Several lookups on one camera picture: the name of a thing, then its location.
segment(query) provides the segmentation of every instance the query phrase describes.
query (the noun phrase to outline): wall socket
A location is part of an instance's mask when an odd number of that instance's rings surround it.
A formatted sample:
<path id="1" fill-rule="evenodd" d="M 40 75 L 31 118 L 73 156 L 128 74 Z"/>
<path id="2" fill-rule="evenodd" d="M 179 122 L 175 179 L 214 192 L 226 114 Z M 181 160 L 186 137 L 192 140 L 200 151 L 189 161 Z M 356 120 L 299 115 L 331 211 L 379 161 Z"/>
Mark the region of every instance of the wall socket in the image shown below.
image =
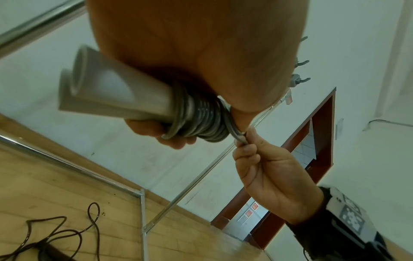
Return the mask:
<path id="1" fill-rule="evenodd" d="M 344 119 L 341 118 L 336 123 L 336 140 L 338 140 L 343 135 L 343 126 L 344 126 Z"/>

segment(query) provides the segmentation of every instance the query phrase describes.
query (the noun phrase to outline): right hand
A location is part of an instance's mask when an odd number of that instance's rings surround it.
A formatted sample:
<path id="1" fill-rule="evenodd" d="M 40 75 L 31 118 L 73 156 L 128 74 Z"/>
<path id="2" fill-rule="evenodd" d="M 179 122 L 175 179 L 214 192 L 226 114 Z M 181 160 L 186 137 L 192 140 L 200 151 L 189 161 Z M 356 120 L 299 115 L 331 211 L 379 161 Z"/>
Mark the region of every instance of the right hand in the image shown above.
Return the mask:
<path id="1" fill-rule="evenodd" d="M 308 0 L 86 0 L 100 51 L 163 79 L 185 75 L 222 96 L 240 131 L 282 97 L 294 70 Z M 137 134 L 175 149 L 154 121 L 128 121 Z"/>
<path id="2" fill-rule="evenodd" d="M 321 207 L 323 192 L 286 149 L 269 144 L 254 127 L 248 145 L 236 141 L 233 158 L 248 194 L 290 224 L 299 224 Z"/>

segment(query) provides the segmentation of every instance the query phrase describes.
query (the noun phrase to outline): metal coil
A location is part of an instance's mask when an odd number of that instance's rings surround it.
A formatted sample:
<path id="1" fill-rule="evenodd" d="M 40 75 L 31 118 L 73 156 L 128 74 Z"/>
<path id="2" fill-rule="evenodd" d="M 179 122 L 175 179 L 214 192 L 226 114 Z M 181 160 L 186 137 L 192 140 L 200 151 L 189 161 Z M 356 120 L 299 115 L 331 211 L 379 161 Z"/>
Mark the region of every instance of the metal coil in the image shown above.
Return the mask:
<path id="1" fill-rule="evenodd" d="M 236 140 L 245 143 L 243 133 L 238 130 L 229 109 L 218 97 L 201 94 L 191 88 L 175 82 L 172 84 L 174 94 L 174 120 L 162 136 L 170 139 L 175 135 L 184 137 L 197 136 L 209 142 L 220 142 L 231 134 Z M 189 96 L 194 100 L 194 115 L 187 121 Z"/>

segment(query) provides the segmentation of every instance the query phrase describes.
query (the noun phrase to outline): red door frame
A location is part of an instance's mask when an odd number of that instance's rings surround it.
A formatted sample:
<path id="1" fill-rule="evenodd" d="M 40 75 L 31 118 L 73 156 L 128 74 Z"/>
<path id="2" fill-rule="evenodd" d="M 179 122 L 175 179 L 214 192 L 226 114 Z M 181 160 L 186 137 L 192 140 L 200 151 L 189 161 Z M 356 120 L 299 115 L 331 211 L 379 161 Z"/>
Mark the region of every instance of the red door frame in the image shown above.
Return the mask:
<path id="1" fill-rule="evenodd" d="M 334 88 L 317 109 L 311 113 L 311 115 L 282 145 L 282 147 L 286 148 L 288 151 L 293 151 L 308 134 L 310 120 L 312 119 L 317 159 L 312 160 L 306 170 L 315 183 L 317 183 L 333 166 L 335 98 L 336 88 Z M 211 225 L 221 230 L 224 229 L 228 222 L 250 198 L 250 195 L 244 188 L 242 188 L 218 216 L 215 217 L 211 222 Z M 260 249 L 265 249 L 283 225 L 284 220 L 268 212 L 251 231 L 251 236 L 249 236 L 246 241 Z"/>

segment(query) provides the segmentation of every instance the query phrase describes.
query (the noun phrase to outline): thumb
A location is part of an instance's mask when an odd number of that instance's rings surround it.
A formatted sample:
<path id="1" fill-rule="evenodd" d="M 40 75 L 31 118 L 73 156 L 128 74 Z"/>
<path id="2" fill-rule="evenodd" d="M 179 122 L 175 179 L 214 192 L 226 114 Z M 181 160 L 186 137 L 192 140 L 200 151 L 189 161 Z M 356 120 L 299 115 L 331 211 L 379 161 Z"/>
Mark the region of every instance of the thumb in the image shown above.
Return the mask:
<path id="1" fill-rule="evenodd" d="M 268 141 L 257 134 L 257 130 L 253 126 L 248 128 L 246 138 L 249 144 L 255 144 L 257 146 L 257 154 L 261 155 L 264 159 L 280 160 L 284 158 L 285 150 L 268 143 Z"/>

